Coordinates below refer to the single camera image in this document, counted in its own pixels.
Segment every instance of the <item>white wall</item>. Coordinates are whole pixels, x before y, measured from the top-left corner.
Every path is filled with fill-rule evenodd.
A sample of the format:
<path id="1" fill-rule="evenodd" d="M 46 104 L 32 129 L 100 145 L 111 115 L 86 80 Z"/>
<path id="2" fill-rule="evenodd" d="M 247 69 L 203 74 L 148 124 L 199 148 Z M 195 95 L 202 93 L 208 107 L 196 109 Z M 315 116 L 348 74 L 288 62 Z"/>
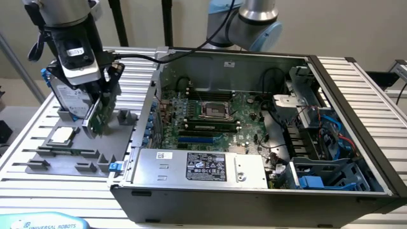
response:
<path id="1" fill-rule="evenodd" d="M 351 56 L 372 71 L 407 59 L 406 0 L 276 0 L 276 7 L 275 52 Z"/>
<path id="2" fill-rule="evenodd" d="M 195 47 L 206 38 L 210 0 L 174 0 L 175 46 Z M 52 56 L 47 50 L 39 63 L 27 61 L 38 29 L 20 0 L 0 0 L 0 31 L 28 73 L 40 79 L 40 69 Z M 104 45 L 118 46 L 118 35 L 108 7 L 96 23 Z M 384 71 L 394 59 L 407 59 L 406 0 L 278 0 L 284 31 L 274 52 L 324 56 L 351 56 L 367 70 Z M 160 0 L 122 0 L 130 44 L 164 45 Z M 0 54 L 0 67 L 8 62 Z M 0 77 L 19 78 L 1 71 Z"/>

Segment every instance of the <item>blue clip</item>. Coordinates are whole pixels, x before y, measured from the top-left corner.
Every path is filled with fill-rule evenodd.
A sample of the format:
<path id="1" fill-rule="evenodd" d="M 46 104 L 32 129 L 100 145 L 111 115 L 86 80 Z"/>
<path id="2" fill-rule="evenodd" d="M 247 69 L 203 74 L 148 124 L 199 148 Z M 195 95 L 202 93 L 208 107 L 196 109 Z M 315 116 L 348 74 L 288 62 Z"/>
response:
<path id="1" fill-rule="evenodd" d="M 152 129 L 152 127 L 154 127 L 154 124 L 152 123 L 147 123 L 146 129 Z"/>
<path id="2" fill-rule="evenodd" d="M 48 80 L 50 73 L 48 73 L 47 69 L 43 68 L 40 70 L 40 73 L 42 73 L 40 75 L 42 75 L 42 77 L 43 77 L 43 79 L 44 79 L 44 81 L 47 83 L 47 86 L 51 87 L 51 83 L 50 83 L 50 80 Z"/>
<path id="3" fill-rule="evenodd" d="M 331 121 L 332 123 L 335 123 L 336 126 L 338 126 L 339 131 L 342 130 L 342 124 L 340 124 L 340 122 L 338 122 L 334 118 L 331 118 L 331 117 L 327 116 L 327 115 L 322 115 L 320 117 L 324 118 L 324 119 L 327 119 L 327 120 Z"/>
<path id="4" fill-rule="evenodd" d="M 320 177 L 303 176 L 299 179 L 299 186 L 302 189 L 352 191 L 356 187 L 356 183 L 350 183 L 344 186 L 324 186 L 323 179 Z"/>
<path id="5" fill-rule="evenodd" d="M 144 137 L 148 137 L 151 135 L 151 131 L 150 130 L 146 130 L 144 131 Z"/>
<path id="6" fill-rule="evenodd" d="M 142 145 L 143 145 L 143 146 L 147 146 L 148 142 L 150 142 L 148 137 L 144 137 L 144 138 L 143 138 Z"/>
<path id="7" fill-rule="evenodd" d="M 339 159 L 339 155 L 340 155 L 340 149 L 339 149 L 339 147 L 338 147 L 338 152 L 336 152 L 336 154 L 335 154 L 334 161 L 336 161 L 336 160 Z"/>
<path id="8" fill-rule="evenodd" d="M 151 104 L 151 111 L 155 111 L 155 108 L 158 107 L 159 103 L 156 101 L 152 101 L 152 104 Z"/>
<path id="9" fill-rule="evenodd" d="M 154 120 L 154 115 L 151 114 L 151 115 L 148 115 L 147 121 L 151 122 L 152 120 Z"/>
<path id="10" fill-rule="evenodd" d="M 110 166 L 108 166 L 108 171 L 110 172 L 120 172 L 122 171 L 122 163 L 111 163 Z"/>
<path id="11" fill-rule="evenodd" d="M 339 146 L 340 146 L 342 148 L 344 148 L 347 151 L 350 151 L 350 150 L 352 149 L 350 146 L 346 146 L 346 145 L 343 144 L 343 140 L 342 140 L 342 139 L 339 139 L 338 144 L 339 144 Z"/>

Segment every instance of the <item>red cable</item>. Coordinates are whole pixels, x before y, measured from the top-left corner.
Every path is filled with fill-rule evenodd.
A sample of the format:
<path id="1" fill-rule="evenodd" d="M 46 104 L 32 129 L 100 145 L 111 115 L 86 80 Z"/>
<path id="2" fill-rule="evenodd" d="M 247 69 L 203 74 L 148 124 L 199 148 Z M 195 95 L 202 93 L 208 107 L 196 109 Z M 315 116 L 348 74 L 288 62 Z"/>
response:
<path id="1" fill-rule="evenodd" d="M 356 152 L 356 146 L 355 146 L 354 141 L 351 139 L 346 138 L 344 136 L 340 136 L 340 135 L 339 135 L 339 138 L 346 140 L 352 145 L 352 150 L 354 150 L 354 152 Z"/>

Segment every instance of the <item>green circuit board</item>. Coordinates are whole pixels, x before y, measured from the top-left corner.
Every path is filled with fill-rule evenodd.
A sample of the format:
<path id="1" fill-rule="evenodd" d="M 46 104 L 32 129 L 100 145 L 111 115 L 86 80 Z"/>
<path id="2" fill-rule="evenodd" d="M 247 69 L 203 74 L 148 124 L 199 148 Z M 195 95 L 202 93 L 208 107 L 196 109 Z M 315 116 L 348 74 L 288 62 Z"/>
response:
<path id="1" fill-rule="evenodd" d="M 247 102 L 248 98 L 252 98 L 250 93 L 238 92 L 230 101 L 218 102 L 228 105 L 228 114 L 231 114 L 230 119 L 239 120 L 242 129 L 236 133 L 215 133 L 214 143 L 183 143 L 183 145 L 187 146 L 187 148 L 183 149 L 228 152 L 230 147 L 235 146 L 239 147 L 240 150 L 244 148 L 246 153 L 258 154 L 258 145 L 254 142 L 255 135 L 258 135 L 258 138 L 260 139 L 267 132 L 264 122 L 259 120 L 259 113 L 262 111 L 260 104 L 259 102 L 250 104 Z M 175 91 L 164 92 L 163 100 L 170 100 L 172 105 L 168 106 L 166 110 L 167 116 L 164 119 L 162 148 L 179 149 L 178 138 L 182 136 L 179 133 L 183 130 L 184 117 L 188 116 L 194 120 L 202 119 L 203 103 L 212 101 L 188 100 L 188 98 Z"/>

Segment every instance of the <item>black cable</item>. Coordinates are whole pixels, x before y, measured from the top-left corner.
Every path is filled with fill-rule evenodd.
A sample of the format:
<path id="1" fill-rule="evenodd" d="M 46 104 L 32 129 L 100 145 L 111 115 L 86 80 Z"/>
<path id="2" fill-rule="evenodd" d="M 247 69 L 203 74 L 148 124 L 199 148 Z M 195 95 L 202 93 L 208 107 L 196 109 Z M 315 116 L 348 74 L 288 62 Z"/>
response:
<path id="1" fill-rule="evenodd" d="M 262 94 L 264 95 L 264 79 L 266 79 L 266 75 L 267 75 L 267 73 L 268 73 L 268 71 L 271 71 L 271 70 L 279 70 L 283 74 L 282 74 L 282 76 L 283 76 L 283 81 L 286 80 L 286 73 L 284 73 L 284 71 L 280 69 L 280 68 L 278 68 L 278 67 L 272 67 L 272 68 L 268 68 L 268 69 L 266 69 L 264 71 L 263 71 L 263 73 L 262 73 L 262 76 L 260 76 L 260 79 L 262 79 Z"/>
<path id="2" fill-rule="evenodd" d="M 176 88 L 175 88 L 175 91 L 178 92 L 178 85 L 179 85 L 179 82 L 180 82 L 180 80 L 183 80 L 183 79 L 188 79 L 188 81 L 191 81 L 191 78 L 190 77 L 187 77 L 187 76 L 180 76 L 179 78 L 178 78 L 178 80 L 176 80 Z"/>
<path id="3" fill-rule="evenodd" d="M 222 30 L 223 26 L 226 25 L 227 21 L 228 21 L 228 18 L 231 16 L 231 12 L 234 10 L 234 6 L 235 6 L 235 0 L 231 1 L 231 7 L 230 7 L 230 10 L 228 10 L 228 14 L 224 18 L 224 21 L 222 23 L 222 25 L 219 26 L 219 28 L 216 29 L 215 33 L 212 34 L 212 36 L 206 40 L 206 42 L 198 46 L 195 49 L 191 49 L 190 52 L 186 52 L 184 54 L 168 59 L 168 60 L 158 60 L 155 58 L 151 58 L 150 56 L 146 56 L 146 55 L 142 55 L 142 54 L 116 54 L 115 55 L 115 59 L 122 59 L 122 58 L 142 58 L 142 59 L 146 59 L 146 60 L 150 60 L 155 63 L 160 63 L 160 64 L 164 64 L 164 63 L 170 63 L 188 55 L 191 55 L 192 53 L 195 53 L 196 51 L 199 51 L 210 42 L 211 40 L 214 39 L 214 37 L 218 35 L 219 31 Z"/>
<path id="4" fill-rule="evenodd" d="M 399 105 L 399 100 L 400 100 L 400 98 L 402 98 L 402 94 L 403 94 L 403 91 L 404 91 L 404 89 L 406 89 L 406 86 L 407 86 L 407 83 L 404 84 L 404 87 L 403 87 L 402 90 L 400 90 L 399 97 L 396 98 L 396 102 L 395 102 L 396 105 Z"/>
<path id="5" fill-rule="evenodd" d="M 266 134 L 266 135 L 262 137 L 260 141 L 259 141 L 259 144 L 260 144 L 260 146 L 262 146 L 263 148 L 266 148 L 266 149 L 275 149 L 275 148 L 278 148 L 278 147 L 280 147 L 280 146 L 286 146 L 286 144 L 280 144 L 280 145 L 274 146 L 274 147 L 267 147 L 267 146 L 264 146 L 264 145 L 263 145 L 263 139 L 264 139 L 264 137 L 266 137 L 267 135 L 268 135 L 268 134 Z"/>
<path id="6" fill-rule="evenodd" d="M 271 107 L 270 107 L 270 103 L 271 101 L 270 100 L 263 100 L 263 102 L 260 103 L 260 109 L 262 109 L 262 106 L 264 104 L 264 102 L 268 102 L 267 104 L 267 111 L 268 111 L 268 114 L 271 116 L 271 118 L 274 119 L 274 121 L 279 124 L 279 126 L 282 127 L 282 129 L 284 130 L 284 125 L 280 123 L 280 121 L 276 119 L 276 117 L 274 116 L 272 112 L 271 112 Z"/>

